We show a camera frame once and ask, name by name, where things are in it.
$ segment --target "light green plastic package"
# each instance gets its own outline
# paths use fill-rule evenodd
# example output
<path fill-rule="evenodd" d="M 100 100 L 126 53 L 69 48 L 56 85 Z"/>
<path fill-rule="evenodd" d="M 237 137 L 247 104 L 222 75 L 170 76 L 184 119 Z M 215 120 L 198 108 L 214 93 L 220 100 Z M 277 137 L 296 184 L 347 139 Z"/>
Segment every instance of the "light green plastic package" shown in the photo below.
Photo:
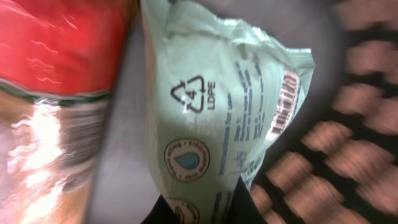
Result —
<path fill-rule="evenodd" d="M 181 223 L 224 223 L 308 92 L 310 50 L 195 2 L 141 4 L 152 178 Z"/>

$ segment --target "circular logo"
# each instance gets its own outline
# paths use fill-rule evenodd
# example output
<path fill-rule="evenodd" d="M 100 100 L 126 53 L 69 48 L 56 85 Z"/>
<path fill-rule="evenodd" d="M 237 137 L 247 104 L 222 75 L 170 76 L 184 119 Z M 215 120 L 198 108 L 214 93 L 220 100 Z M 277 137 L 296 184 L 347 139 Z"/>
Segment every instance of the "circular logo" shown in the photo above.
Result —
<path fill-rule="evenodd" d="M 179 199 L 167 199 L 166 201 L 180 220 L 180 224 L 199 223 L 199 211 L 193 204 Z"/>
<path fill-rule="evenodd" d="M 199 179 L 207 171 L 210 154 L 203 142 L 181 139 L 167 145 L 165 162 L 167 169 L 175 178 L 191 182 Z"/>

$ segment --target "food package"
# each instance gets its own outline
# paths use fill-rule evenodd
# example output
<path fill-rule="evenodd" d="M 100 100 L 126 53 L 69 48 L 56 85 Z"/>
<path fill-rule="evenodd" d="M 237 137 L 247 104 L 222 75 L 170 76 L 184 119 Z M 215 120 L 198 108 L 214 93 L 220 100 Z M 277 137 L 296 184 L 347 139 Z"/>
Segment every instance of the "food package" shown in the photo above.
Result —
<path fill-rule="evenodd" d="M 0 223 L 82 222 L 129 7 L 0 0 Z"/>
<path fill-rule="evenodd" d="M 141 6 L 152 178 L 181 223 L 223 223 L 239 176 L 249 187 L 304 101 L 310 50 L 193 1 Z"/>

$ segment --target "recycling symbol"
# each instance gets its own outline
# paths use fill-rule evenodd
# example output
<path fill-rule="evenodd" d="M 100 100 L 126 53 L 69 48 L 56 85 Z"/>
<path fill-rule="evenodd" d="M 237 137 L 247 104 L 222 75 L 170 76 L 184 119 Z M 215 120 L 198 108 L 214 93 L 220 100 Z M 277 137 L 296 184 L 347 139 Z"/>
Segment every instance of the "recycling symbol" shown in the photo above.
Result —
<path fill-rule="evenodd" d="M 198 91 L 189 88 L 190 86 L 197 87 Z M 187 110 L 192 110 L 195 113 L 201 113 L 203 111 L 205 104 L 205 93 L 205 80 L 200 75 L 189 79 L 187 82 L 180 81 L 180 84 L 173 87 L 170 92 L 175 100 L 184 105 Z M 194 102 L 198 101 L 195 101 L 195 99 L 199 97 L 198 94 L 200 94 L 200 106 L 198 106 L 199 103 L 193 105 Z"/>

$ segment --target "gray surface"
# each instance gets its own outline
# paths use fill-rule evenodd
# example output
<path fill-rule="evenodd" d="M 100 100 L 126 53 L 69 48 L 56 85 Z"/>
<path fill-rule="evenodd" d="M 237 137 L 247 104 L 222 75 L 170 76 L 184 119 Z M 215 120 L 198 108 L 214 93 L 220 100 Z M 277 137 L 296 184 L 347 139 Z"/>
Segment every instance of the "gray surface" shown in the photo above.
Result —
<path fill-rule="evenodd" d="M 317 68 L 312 88 L 290 133 L 310 126 L 339 78 L 341 37 L 318 0 L 201 0 L 220 16 L 242 17 L 288 47 L 310 47 Z M 159 196 L 143 152 L 144 51 L 139 24 L 130 38 L 110 121 L 88 223 L 140 223 Z"/>

